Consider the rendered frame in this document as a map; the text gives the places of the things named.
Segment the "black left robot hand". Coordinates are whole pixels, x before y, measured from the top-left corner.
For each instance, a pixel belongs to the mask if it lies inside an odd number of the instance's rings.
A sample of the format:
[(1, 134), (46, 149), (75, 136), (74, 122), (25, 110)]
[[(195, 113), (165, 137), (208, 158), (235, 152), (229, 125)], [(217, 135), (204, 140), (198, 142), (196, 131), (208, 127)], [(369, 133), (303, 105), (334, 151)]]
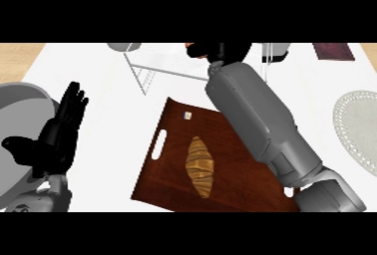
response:
[(57, 112), (47, 120), (38, 138), (7, 136), (1, 141), (1, 146), (10, 152), (15, 162), (31, 167), (34, 178), (65, 174), (72, 166), (87, 103), (88, 99), (80, 89), (80, 83), (72, 82)]

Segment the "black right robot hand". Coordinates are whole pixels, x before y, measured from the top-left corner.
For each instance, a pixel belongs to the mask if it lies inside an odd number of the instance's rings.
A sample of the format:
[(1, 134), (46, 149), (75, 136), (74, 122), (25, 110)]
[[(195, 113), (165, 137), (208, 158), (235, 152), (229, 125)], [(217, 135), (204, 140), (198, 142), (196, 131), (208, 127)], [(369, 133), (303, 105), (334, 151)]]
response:
[(251, 47), (248, 42), (196, 43), (207, 43), (207, 61), (210, 63), (221, 61), (226, 65), (244, 60)]

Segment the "striped yellow brown squash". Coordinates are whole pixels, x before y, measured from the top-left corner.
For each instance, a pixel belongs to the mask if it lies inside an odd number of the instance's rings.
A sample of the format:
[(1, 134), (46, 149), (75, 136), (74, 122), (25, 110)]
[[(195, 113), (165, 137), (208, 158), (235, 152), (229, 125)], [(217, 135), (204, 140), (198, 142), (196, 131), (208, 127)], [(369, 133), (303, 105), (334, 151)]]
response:
[(195, 136), (187, 146), (186, 171), (192, 186), (201, 198), (210, 197), (214, 161), (207, 146)]

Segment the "brown wooden tray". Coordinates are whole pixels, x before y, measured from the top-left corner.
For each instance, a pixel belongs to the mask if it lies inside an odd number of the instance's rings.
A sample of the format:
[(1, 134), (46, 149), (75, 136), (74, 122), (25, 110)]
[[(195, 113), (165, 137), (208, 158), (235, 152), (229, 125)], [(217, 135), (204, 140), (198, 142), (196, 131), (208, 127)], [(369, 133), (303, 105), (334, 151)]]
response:
[[(219, 112), (167, 100), (156, 132), (167, 135), (158, 158), (146, 158), (131, 198), (171, 211), (295, 212), (273, 173), (255, 162)], [(198, 137), (213, 158), (213, 186), (202, 198), (186, 158)]]

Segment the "grey and black appliance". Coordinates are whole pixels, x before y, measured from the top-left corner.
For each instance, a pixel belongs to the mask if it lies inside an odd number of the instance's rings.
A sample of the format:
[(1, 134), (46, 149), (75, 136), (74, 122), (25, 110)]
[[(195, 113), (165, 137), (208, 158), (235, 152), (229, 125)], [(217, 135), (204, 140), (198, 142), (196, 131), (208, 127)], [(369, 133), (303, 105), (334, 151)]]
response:
[(288, 54), (289, 43), (263, 43), (261, 44), (261, 62), (278, 63)]

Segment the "grey round bowl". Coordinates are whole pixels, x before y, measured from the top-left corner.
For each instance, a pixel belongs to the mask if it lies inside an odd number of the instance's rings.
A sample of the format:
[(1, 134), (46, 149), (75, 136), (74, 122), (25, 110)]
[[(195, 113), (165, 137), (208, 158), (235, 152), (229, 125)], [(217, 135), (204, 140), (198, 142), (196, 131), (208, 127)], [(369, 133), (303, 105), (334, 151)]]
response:
[(109, 43), (108, 46), (117, 52), (133, 52), (140, 48), (142, 44), (140, 43)]

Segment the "dark maroon flat board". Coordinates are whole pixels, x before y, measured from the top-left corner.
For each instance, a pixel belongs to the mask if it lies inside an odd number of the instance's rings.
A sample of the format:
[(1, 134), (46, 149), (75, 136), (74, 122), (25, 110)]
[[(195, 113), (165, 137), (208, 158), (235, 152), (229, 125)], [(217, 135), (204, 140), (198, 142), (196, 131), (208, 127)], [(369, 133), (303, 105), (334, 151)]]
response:
[(355, 57), (346, 43), (313, 43), (319, 60), (353, 61)]

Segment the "pale round woven placemat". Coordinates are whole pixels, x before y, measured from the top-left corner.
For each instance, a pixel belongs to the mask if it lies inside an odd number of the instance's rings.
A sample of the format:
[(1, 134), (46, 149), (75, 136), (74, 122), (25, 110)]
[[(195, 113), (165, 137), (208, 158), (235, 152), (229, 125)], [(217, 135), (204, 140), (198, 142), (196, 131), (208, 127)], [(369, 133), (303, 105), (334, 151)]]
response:
[(340, 143), (360, 167), (377, 176), (377, 93), (344, 94), (332, 108), (332, 125)]

